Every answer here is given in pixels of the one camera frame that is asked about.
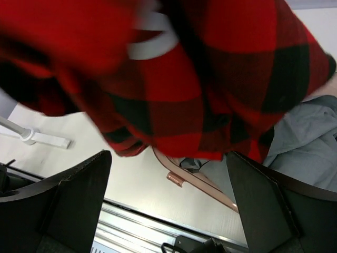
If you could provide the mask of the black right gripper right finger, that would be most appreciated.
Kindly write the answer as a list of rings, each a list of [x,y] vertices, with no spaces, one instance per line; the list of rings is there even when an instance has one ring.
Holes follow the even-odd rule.
[[[249,252],[336,252],[336,193],[238,152],[226,164]]]

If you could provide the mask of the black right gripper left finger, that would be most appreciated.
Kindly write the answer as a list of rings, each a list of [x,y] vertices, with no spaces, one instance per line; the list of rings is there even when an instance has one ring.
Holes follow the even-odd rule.
[[[1,252],[90,252],[112,155],[32,182],[1,166]]]

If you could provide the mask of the grey shirt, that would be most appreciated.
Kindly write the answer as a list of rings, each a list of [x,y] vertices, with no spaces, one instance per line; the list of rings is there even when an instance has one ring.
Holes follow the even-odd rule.
[[[263,165],[312,186],[336,191],[336,97],[310,98],[272,129]]]

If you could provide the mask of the red black plaid shirt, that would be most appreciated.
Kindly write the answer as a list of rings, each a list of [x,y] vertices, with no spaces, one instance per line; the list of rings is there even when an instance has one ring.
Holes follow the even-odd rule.
[[[85,112],[122,157],[262,162],[335,59],[285,1],[159,2],[179,43],[131,60],[144,1],[1,1],[2,90],[47,116]]]

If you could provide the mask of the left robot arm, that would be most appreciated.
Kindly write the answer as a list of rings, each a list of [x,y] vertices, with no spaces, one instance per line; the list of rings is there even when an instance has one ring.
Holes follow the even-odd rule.
[[[160,12],[162,4],[159,1],[144,1],[135,24],[139,37],[128,46],[131,60],[150,60],[160,57],[178,43],[177,37],[167,15]]]

